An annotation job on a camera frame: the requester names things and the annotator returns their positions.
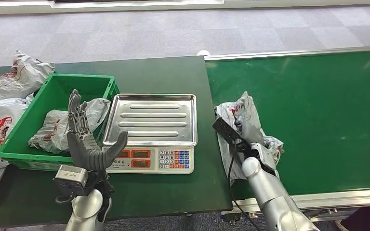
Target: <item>gray carpet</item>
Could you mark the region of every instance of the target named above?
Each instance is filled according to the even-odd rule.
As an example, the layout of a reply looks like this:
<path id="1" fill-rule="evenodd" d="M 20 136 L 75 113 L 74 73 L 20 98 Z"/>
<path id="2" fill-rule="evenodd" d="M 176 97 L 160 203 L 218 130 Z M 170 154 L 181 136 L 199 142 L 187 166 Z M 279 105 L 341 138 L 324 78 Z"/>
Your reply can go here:
<path id="1" fill-rule="evenodd" d="M 370 6 L 0 16 L 0 66 L 15 50 L 55 63 L 370 46 Z M 257 219 L 265 227 L 263 219 Z M 317 224 L 332 231 L 332 222 Z M 54 231 L 39 226 L 11 231 Z M 253 230 L 218 213 L 110 221 L 106 230 Z"/>
<path id="2" fill-rule="evenodd" d="M 157 218 L 132 218 L 116 221 L 108 221 L 105 231 L 250 231 L 255 230 L 252 224 L 243 219 L 231 226 L 221 222 L 220 213 L 201 213 L 187 216 L 166 216 Z M 254 221 L 263 231 L 267 230 L 263 216 Z M 316 222 L 315 225 L 321 231 L 339 231 L 335 229 L 333 222 Z M 6 231 L 62 231 L 65 225 L 32 226 L 5 229 Z"/>

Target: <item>green plastic crate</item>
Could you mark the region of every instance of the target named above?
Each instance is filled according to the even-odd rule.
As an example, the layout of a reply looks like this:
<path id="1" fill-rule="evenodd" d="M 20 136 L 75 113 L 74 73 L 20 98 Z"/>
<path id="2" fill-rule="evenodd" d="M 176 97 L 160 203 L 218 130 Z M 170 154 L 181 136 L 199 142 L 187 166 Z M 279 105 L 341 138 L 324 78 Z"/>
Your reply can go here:
<path id="1" fill-rule="evenodd" d="M 0 147 L 0 157 L 21 169 L 57 171 L 61 164 L 73 165 L 69 153 L 52 154 L 27 144 L 42 127 L 49 111 L 67 111 L 73 89 L 79 91 L 82 102 L 95 98 L 113 101 L 119 93 L 113 76 L 51 74 Z M 102 137 L 105 125 L 106 121 L 93 132 L 97 140 Z"/>

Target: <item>robotic arm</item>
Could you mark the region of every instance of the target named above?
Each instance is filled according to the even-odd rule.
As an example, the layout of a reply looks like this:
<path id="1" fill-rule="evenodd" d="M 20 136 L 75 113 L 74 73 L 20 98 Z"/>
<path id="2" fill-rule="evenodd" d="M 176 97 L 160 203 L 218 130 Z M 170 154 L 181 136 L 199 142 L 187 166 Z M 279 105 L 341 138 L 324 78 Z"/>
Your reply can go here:
<path id="1" fill-rule="evenodd" d="M 299 210 L 278 178 L 273 155 L 259 143 L 249 144 L 222 118 L 213 128 L 237 152 L 244 153 L 242 171 L 249 181 L 270 231 L 319 231 Z"/>
<path id="2" fill-rule="evenodd" d="M 69 98 L 67 134 L 70 155 L 75 166 L 61 165 L 53 179 L 66 196 L 56 198 L 58 204 L 71 202 L 73 214 L 66 231 L 100 231 L 111 208 L 114 188 L 108 182 L 106 168 L 127 145 L 128 133 L 122 132 L 118 141 L 106 152 L 96 144 L 89 130 L 86 106 L 80 106 L 81 96 L 74 90 Z M 224 120 L 219 118 L 213 128 L 236 151 L 243 153 L 242 170 L 255 194 L 260 210 L 271 231 L 319 231 L 304 216 L 278 178 L 273 154 L 259 143 L 249 143 Z"/>
<path id="3" fill-rule="evenodd" d="M 86 117 L 84 102 L 73 90 L 69 98 L 67 143 L 75 166 L 61 165 L 53 179 L 63 195 L 58 204 L 71 201 L 73 213 L 66 231 L 100 231 L 111 208 L 113 186 L 108 182 L 106 168 L 127 145 L 128 133 L 120 133 L 118 141 L 106 152 L 94 140 Z"/>

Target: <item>metal tray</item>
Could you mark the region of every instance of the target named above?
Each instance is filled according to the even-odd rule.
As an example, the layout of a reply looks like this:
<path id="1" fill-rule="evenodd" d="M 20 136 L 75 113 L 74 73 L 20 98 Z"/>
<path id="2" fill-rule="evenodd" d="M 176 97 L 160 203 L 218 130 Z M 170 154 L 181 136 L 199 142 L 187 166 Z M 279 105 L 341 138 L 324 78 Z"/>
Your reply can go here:
<path id="1" fill-rule="evenodd" d="M 128 131 L 127 146 L 195 146 L 196 97 L 192 94 L 118 94 L 108 117 L 103 145 Z"/>

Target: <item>digital scale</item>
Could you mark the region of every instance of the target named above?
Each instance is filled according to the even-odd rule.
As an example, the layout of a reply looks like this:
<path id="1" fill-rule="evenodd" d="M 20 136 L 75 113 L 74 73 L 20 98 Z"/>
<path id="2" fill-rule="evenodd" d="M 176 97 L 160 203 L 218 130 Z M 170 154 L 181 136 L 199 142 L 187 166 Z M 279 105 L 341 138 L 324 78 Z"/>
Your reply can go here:
<path id="1" fill-rule="evenodd" d="M 108 173 L 189 174 L 197 144 L 196 98 L 191 94 L 118 94 L 103 137 L 111 147 L 122 131 L 127 147 Z"/>

